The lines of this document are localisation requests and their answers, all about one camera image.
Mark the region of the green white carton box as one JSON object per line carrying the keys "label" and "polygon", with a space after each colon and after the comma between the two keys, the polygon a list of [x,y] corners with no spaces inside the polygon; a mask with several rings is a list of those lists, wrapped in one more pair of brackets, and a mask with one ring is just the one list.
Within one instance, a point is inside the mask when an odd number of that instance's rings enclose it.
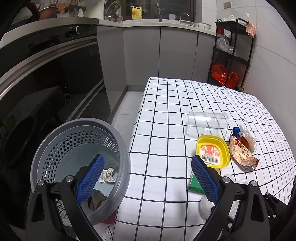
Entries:
{"label": "green white carton box", "polygon": [[193,171],[191,172],[190,183],[189,183],[189,186],[188,186],[188,190],[191,191],[191,192],[204,194],[204,191],[203,191],[201,185],[199,184],[199,182],[198,182],[195,174],[193,173]]}

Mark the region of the white paper ball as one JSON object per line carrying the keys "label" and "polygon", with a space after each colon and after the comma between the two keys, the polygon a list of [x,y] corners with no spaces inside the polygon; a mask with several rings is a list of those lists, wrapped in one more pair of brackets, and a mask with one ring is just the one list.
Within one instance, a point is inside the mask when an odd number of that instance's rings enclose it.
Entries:
{"label": "white paper ball", "polygon": [[116,178],[114,178],[114,175],[115,175],[114,168],[110,167],[102,171],[98,180],[100,183],[115,183]]}

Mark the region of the dark grey cloth rag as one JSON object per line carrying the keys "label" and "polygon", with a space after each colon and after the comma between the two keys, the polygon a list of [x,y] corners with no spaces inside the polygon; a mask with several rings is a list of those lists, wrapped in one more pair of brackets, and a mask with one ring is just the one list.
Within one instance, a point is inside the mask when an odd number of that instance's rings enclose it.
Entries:
{"label": "dark grey cloth rag", "polygon": [[100,190],[93,189],[87,200],[88,208],[91,211],[95,211],[106,199],[107,196],[104,195]]}

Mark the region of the yellow lid food container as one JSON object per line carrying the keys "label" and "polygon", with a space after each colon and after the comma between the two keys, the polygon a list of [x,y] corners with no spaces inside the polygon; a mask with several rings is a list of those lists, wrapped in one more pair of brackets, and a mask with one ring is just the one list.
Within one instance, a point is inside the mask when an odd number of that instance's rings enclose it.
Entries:
{"label": "yellow lid food container", "polygon": [[224,139],[214,135],[201,135],[197,139],[196,154],[214,169],[225,168],[230,163],[230,153]]}

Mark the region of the red cream snack wrapper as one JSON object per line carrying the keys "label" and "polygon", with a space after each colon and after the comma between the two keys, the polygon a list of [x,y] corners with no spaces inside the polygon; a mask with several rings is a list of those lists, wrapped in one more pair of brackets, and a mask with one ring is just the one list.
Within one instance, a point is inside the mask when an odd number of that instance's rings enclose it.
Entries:
{"label": "red cream snack wrapper", "polygon": [[230,156],[241,168],[256,169],[259,164],[259,160],[245,147],[240,139],[232,135],[229,138],[229,152]]}

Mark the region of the grey perforated trash basket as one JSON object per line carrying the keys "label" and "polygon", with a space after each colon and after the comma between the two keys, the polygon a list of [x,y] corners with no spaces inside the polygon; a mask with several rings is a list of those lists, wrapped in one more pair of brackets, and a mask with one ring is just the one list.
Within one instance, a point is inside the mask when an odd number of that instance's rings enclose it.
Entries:
{"label": "grey perforated trash basket", "polygon": [[130,156],[120,133],[110,124],[96,118],[69,121],[53,130],[38,147],[31,165],[31,189],[41,179],[47,183],[74,176],[88,166],[96,155],[104,158],[104,169],[114,169],[114,183],[97,181],[94,189],[106,199],[94,211],[82,202],[92,225],[105,222],[121,204],[130,181]]}

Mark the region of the grey kitchen cabinets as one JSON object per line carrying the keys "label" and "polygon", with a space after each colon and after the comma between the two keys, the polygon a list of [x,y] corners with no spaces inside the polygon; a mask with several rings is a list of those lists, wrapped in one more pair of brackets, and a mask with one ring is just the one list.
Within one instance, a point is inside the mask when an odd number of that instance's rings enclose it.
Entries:
{"label": "grey kitchen cabinets", "polygon": [[168,20],[99,20],[97,42],[114,110],[125,90],[144,90],[150,77],[206,82],[214,32]]}

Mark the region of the white grid tablecloth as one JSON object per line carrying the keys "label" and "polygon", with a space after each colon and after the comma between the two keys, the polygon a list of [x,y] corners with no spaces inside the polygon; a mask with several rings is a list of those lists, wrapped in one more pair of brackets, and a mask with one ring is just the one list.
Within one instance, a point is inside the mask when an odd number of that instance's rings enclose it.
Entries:
{"label": "white grid tablecloth", "polygon": [[219,175],[289,202],[295,158],[255,96],[150,77],[136,110],[130,182],[106,240],[193,240],[215,204],[194,175],[195,155]]}

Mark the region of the black oven front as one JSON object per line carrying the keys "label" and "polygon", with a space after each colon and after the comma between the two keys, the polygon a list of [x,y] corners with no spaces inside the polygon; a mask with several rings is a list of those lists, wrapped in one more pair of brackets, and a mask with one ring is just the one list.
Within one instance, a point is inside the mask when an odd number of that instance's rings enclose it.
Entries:
{"label": "black oven front", "polygon": [[1,221],[25,229],[35,152],[56,127],[107,121],[98,21],[71,19],[1,48]]}

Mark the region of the steel bowl on counter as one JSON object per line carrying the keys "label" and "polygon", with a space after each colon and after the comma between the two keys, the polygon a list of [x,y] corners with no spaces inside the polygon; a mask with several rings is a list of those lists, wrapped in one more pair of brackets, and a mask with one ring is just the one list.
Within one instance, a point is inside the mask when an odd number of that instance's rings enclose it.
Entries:
{"label": "steel bowl on counter", "polygon": [[194,26],[203,30],[210,30],[211,25],[207,23],[202,23],[202,22],[193,22]]}

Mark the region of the checkered cloth on cart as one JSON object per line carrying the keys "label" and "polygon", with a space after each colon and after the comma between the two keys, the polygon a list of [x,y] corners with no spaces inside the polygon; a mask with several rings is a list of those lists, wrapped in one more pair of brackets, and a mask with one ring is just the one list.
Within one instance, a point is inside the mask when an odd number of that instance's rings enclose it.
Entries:
{"label": "checkered cloth on cart", "polygon": [[255,34],[256,34],[256,26],[254,24],[252,24],[251,22],[248,22],[246,24],[246,32],[248,33],[248,35],[250,37],[252,37],[252,39],[254,39]]}

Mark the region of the cooking pot on stove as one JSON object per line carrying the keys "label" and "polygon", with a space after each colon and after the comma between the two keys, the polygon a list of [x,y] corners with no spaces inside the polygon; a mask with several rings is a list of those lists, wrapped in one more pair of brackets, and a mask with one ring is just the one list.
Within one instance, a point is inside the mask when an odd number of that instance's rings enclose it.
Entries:
{"label": "cooking pot on stove", "polygon": [[56,6],[49,6],[39,10],[39,20],[52,19],[57,17],[58,8]]}

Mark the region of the yellow detergent bottle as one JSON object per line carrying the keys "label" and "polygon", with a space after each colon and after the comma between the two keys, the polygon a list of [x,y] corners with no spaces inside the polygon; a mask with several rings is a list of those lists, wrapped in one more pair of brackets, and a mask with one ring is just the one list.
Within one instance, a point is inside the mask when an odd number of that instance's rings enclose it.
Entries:
{"label": "yellow detergent bottle", "polygon": [[141,20],[142,19],[142,7],[141,6],[132,6],[132,19]]}

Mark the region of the sink faucet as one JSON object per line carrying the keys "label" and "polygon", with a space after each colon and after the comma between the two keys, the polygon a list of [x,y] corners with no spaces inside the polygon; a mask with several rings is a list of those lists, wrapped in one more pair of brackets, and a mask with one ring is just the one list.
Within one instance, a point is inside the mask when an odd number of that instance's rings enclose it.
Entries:
{"label": "sink faucet", "polygon": [[161,23],[163,21],[163,17],[162,17],[162,10],[160,8],[159,3],[156,3],[156,7],[157,7],[158,12],[159,12],[159,22]]}

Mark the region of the white mug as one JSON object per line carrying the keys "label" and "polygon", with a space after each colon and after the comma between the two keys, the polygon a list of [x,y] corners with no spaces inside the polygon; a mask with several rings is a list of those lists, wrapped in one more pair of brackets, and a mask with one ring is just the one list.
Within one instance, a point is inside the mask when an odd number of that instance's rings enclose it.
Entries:
{"label": "white mug", "polygon": [[169,14],[169,20],[175,20],[177,16],[175,14]]}

